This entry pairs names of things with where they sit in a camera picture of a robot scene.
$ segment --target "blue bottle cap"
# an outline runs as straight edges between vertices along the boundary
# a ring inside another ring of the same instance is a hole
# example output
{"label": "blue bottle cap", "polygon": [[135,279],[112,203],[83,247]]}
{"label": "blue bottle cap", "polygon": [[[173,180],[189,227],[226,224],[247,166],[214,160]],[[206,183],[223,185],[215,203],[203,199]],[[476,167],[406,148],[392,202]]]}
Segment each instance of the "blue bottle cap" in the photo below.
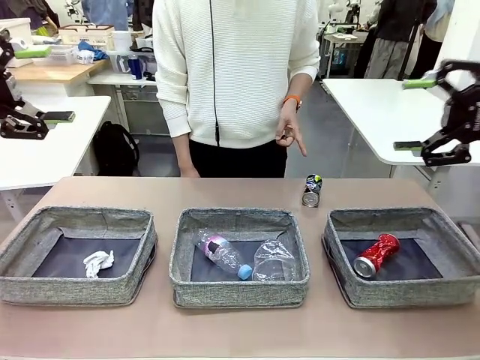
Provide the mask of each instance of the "blue bottle cap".
{"label": "blue bottle cap", "polygon": [[249,265],[242,265],[241,268],[238,270],[238,277],[242,280],[247,280],[250,275],[252,275],[253,269]]}

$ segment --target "wrist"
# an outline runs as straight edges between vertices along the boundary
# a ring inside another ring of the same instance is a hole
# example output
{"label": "wrist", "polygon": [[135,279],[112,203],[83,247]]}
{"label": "wrist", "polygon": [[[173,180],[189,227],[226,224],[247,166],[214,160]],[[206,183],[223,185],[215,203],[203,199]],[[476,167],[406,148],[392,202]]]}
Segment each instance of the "wrist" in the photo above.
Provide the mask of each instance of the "wrist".
{"label": "wrist", "polygon": [[178,168],[180,170],[190,170],[190,169],[193,169],[195,166],[194,166],[194,163],[192,163],[192,160],[183,160],[183,161],[178,161]]}
{"label": "wrist", "polygon": [[288,111],[293,111],[294,113],[296,113],[297,106],[298,106],[297,100],[288,99],[287,101],[285,101],[283,103],[282,109],[283,110],[288,110]]}

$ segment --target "hand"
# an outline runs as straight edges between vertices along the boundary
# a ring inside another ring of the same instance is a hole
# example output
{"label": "hand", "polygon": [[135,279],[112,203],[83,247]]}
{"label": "hand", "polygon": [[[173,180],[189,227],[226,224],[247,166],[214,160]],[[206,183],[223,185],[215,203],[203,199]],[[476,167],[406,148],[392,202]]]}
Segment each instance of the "hand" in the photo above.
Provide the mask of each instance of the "hand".
{"label": "hand", "polygon": [[195,169],[194,165],[191,165],[185,168],[180,168],[180,176],[182,178],[199,178],[200,174],[197,169]]}
{"label": "hand", "polygon": [[301,154],[307,156],[307,148],[303,143],[302,133],[297,120],[297,102],[295,99],[289,99],[285,102],[280,111],[280,122],[275,133],[275,140],[278,145],[287,148],[296,141]]}

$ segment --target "clear plastic bottle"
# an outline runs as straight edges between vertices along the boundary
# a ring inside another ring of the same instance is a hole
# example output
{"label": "clear plastic bottle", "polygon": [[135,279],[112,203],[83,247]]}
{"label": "clear plastic bottle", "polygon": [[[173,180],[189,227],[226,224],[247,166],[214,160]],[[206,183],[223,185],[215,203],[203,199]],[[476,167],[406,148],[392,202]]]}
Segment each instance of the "clear plastic bottle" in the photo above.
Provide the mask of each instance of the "clear plastic bottle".
{"label": "clear plastic bottle", "polygon": [[255,253],[253,281],[294,281],[297,277],[295,258],[279,240],[260,245]]}
{"label": "clear plastic bottle", "polygon": [[236,274],[242,280],[247,280],[252,274],[252,268],[245,263],[242,255],[220,235],[201,229],[196,246],[225,272]]}

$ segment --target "white knit sweater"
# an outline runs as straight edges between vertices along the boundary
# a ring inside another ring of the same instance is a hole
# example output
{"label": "white knit sweater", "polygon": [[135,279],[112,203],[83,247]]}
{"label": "white knit sweater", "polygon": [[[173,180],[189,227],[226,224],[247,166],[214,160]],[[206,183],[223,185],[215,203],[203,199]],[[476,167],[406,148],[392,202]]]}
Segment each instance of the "white knit sweater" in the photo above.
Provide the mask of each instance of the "white knit sweater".
{"label": "white knit sweater", "polygon": [[[319,67],[316,0],[211,0],[220,146],[275,138],[289,79]],[[156,0],[157,97],[170,135],[217,145],[209,0]]]}

